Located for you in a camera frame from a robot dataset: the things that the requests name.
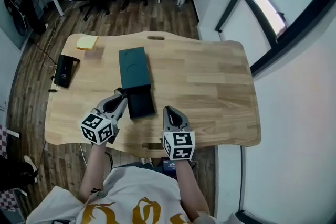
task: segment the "person's arm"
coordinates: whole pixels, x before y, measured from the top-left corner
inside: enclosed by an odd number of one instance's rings
[[[84,178],[79,187],[78,198],[82,203],[86,203],[91,191],[103,190],[105,149],[106,143],[92,146]]]
[[[176,161],[176,174],[180,188],[181,203],[190,221],[199,217],[197,212],[210,215],[209,206],[198,187],[188,161]]]

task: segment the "white t-shirt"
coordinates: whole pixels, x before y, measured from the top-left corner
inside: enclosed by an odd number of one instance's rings
[[[69,191],[54,187],[26,223],[190,223],[178,186],[176,180],[152,170],[114,168],[104,181],[104,191],[92,194],[85,204]],[[207,214],[199,215],[193,224],[217,223]]]

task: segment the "slice of bread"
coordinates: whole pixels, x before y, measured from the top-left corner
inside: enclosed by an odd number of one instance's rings
[[[97,43],[98,36],[85,35],[78,39],[76,47],[79,50],[92,50]]]

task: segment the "electronic device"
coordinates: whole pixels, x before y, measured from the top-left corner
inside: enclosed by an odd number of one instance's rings
[[[176,165],[175,161],[171,161],[169,158],[161,158],[162,161],[162,173],[166,176],[176,178]]]
[[[72,70],[74,62],[79,63],[80,60],[71,56],[60,55],[57,62],[54,84],[64,88],[68,88],[71,82]]]

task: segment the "gold lettering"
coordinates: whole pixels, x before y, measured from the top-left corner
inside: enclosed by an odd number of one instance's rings
[[[172,224],[191,224],[189,221],[184,221],[183,219],[181,219],[181,216],[183,216],[182,214],[176,214],[175,216],[172,216],[170,218],[170,222]]]
[[[140,203],[144,202],[146,205],[143,207],[142,212],[144,218],[141,217],[140,211]],[[156,224],[160,219],[161,214],[161,206],[156,201],[150,201],[147,197],[143,197],[139,200],[138,205],[133,209],[133,224],[146,224],[147,220],[150,222],[151,220],[148,219],[151,208],[153,208],[153,224]]]
[[[112,209],[108,208],[108,206],[113,205],[114,202],[110,203],[110,204],[99,204],[99,205],[87,205],[84,213],[83,213],[83,217],[82,217],[82,224],[89,224],[91,222],[92,219],[96,219],[93,216],[93,210],[94,209],[99,209],[100,211],[102,211],[105,215],[106,215],[106,220],[108,224],[118,224],[116,222],[116,215],[113,212]]]

